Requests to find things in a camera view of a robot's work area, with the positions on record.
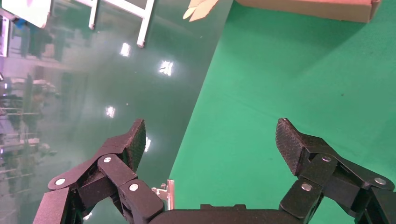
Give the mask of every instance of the green mat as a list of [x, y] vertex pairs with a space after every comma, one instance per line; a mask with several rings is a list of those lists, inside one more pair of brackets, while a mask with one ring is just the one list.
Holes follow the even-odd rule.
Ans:
[[[277, 209], [296, 180], [278, 118], [396, 182], [396, 1], [369, 24], [235, 3], [170, 178], [176, 208]], [[313, 224], [353, 223], [323, 200]]]

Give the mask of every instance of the green surface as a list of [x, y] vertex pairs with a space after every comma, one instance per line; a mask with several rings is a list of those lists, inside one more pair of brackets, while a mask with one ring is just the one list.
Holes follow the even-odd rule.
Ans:
[[[366, 25], [235, 3], [171, 172], [176, 208], [277, 209], [296, 180], [280, 117], [396, 181], [395, 11], [385, 0]], [[353, 219], [326, 198], [311, 223]]]
[[[48, 182], [136, 118], [145, 119], [151, 140], [139, 179], [150, 187], [166, 182], [232, 3], [190, 23], [182, 19], [189, 2], [156, 0], [144, 49], [136, 45], [141, 19], [104, 1], [95, 31], [88, 28], [90, 8], [74, 0], [55, 0], [44, 30], [13, 27], [9, 57], [0, 59], [0, 107], [15, 95], [22, 102], [13, 99], [12, 107], [36, 114], [0, 116], [1, 224], [32, 223]], [[120, 55], [124, 43], [129, 56]], [[164, 61], [173, 63], [169, 74]], [[27, 146], [33, 138], [40, 142]], [[126, 221], [106, 199], [85, 223]]]

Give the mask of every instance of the cardboard box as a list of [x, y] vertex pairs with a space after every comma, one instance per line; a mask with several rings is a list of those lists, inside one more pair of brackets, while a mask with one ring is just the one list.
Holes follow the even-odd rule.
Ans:
[[[191, 0], [184, 19], [204, 18], [218, 0]], [[369, 22], [381, 0], [236, 0], [248, 7], [313, 15], [334, 20]]]

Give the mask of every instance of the metal bracket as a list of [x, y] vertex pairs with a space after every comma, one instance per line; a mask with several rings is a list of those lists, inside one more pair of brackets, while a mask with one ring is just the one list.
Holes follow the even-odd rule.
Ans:
[[157, 196], [166, 201], [168, 204], [168, 210], [175, 209], [175, 181], [168, 180], [168, 184], [161, 184], [161, 188], [152, 188], [153, 192], [157, 194]]

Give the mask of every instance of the silver screw head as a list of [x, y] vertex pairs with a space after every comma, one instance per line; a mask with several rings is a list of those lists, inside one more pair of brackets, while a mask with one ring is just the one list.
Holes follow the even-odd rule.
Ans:
[[66, 181], [66, 179], [61, 178], [61, 179], [55, 181], [55, 184], [56, 184], [56, 185], [62, 185], [65, 181]]
[[106, 157], [103, 162], [110, 162], [111, 161], [111, 157]]
[[307, 184], [307, 183], [301, 184], [301, 188], [302, 188], [303, 190], [306, 190], [306, 191], [312, 190], [312, 186], [311, 186], [310, 184]]
[[379, 177], [374, 178], [375, 182], [379, 183], [380, 185], [385, 185], [386, 181], [384, 179], [381, 179]]
[[136, 191], [138, 188], [139, 188], [139, 185], [137, 185], [136, 183], [134, 183], [131, 186], [129, 186], [129, 190], [130, 191]]
[[323, 156], [322, 160], [326, 161], [326, 162], [330, 162], [332, 159], [330, 157], [328, 157], [328, 156]]

